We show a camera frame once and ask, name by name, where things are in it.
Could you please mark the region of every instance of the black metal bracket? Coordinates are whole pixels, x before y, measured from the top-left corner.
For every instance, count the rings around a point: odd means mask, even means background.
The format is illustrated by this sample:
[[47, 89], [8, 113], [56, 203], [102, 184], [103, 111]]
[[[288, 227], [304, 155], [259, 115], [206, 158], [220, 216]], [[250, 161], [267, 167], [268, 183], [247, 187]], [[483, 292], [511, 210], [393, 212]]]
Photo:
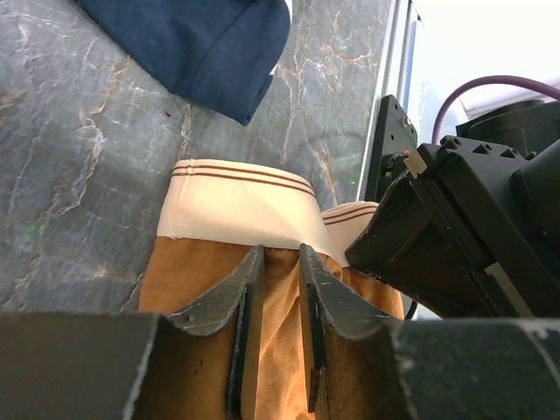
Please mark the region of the black metal bracket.
[[[399, 321], [305, 245], [300, 270], [317, 420], [558, 418], [560, 320]], [[253, 420], [263, 293], [256, 247], [171, 315], [177, 325], [155, 313], [0, 314], [1, 417]], [[214, 388], [210, 402], [199, 398]], [[209, 404], [223, 409], [209, 416]]]
[[398, 321], [306, 245], [300, 268], [308, 406], [317, 420], [560, 413], [560, 320]]
[[459, 137], [503, 144], [525, 158], [540, 153], [560, 137], [560, 101], [512, 103], [457, 126]]
[[557, 316], [560, 265], [511, 183], [529, 164], [501, 144], [422, 144], [346, 258], [443, 318]]
[[381, 98], [366, 183], [366, 201], [380, 202], [406, 169], [404, 157], [417, 147], [417, 131], [392, 95]]
[[211, 290], [168, 319], [194, 336], [220, 330], [238, 312], [232, 354], [227, 420], [253, 419], [264, 304], [264, 248], [254, 247], [240, 265]]

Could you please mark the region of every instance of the garment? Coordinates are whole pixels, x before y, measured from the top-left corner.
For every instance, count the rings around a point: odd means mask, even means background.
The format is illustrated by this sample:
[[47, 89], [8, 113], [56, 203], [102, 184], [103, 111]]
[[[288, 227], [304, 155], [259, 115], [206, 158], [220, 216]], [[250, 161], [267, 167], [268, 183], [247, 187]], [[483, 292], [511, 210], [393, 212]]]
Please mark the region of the garment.
[[[265, 247], [265, 300], [257, 385], [259, 420], [313, 419], [306, 411], [299, 308], [299, 245], [366, 300], [401, 319], [400, 294], [348, 267], [344, 250], [375, 203], [323, 214], [310, 184], [272, 168], [215, 160], [178, 162], [157, 228], [140, 309], [171, 313], [230, 274], [252, 246]], [[231, 349], [208, 350], [197, 386], [174, 401], [172, 419], [222, 419]]]
[[291, 0], [75, 0], [171, 93], [249, 124], [290, 32]]

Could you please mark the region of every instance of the screw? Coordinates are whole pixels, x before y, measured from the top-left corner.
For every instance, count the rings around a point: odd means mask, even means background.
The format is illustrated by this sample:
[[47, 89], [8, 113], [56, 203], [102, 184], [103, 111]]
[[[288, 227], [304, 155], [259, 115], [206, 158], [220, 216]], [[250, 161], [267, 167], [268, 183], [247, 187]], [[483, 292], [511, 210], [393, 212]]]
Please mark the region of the screw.
[[194, 316], [193, 315], [189, 315], [188, 313], [173, 313], [171, 314], [168, 319], [175, 323], [175, 325], [177, 326], [184, 326], [185, 324], [188, 324], [192, 321], [194, 321]]
[[544, 229], [539, 229], [539, 231], [537, 233], [541, 237], [541, 239], [544, 240], [544, 241], [548, 241], [550, 239], [549, 233]]

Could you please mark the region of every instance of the white wall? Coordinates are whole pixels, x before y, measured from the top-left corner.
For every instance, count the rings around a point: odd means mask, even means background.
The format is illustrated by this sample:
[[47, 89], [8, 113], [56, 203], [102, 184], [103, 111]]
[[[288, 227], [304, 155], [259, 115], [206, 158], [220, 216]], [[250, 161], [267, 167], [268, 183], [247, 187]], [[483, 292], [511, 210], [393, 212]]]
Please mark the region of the white wall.
[[[426, 28], [460, 55], [463, 81], [513, 74], [560, 86], [560, 1], [412, 2]], [[453, 71], [453, 63], [441, 65]], [[525, 93], [516, 87], [480, 87], [461, 100], [468, 112]]]

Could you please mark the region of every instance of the orange fabric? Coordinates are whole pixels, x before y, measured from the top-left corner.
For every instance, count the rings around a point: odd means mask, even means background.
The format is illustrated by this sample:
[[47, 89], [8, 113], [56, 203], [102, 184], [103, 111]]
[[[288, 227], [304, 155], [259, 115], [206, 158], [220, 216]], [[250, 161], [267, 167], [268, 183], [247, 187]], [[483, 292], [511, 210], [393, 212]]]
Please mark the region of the orange fabric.
[[[158, 237], [146, 272], [140, 309], [166, 314], [176, 311], [229, 275], [250, 249], [247, 245], [217, 241]], [[258, 420], [314, 418], [306, 410], [298, 256], [293, 249], [265, 249], [266, 292], [255, 415]], [[321, 257], [340, 281], [367, 301], [394, 317], [403, 317], [403, 303], [397, 291], [352, 269], [341, 268], [330, 256]], [[184, 406], [175, 410], [176, 417], [170, 420], [225, 418], [224, 392], [231, 348], [224, 346], [214, 351], [220, 353], [214, 358], [221, 362], [213, 369], [221, 369], [221, 375], [214, 372], [207, 382], [199, 375], [192, 395], [181, 401]]]

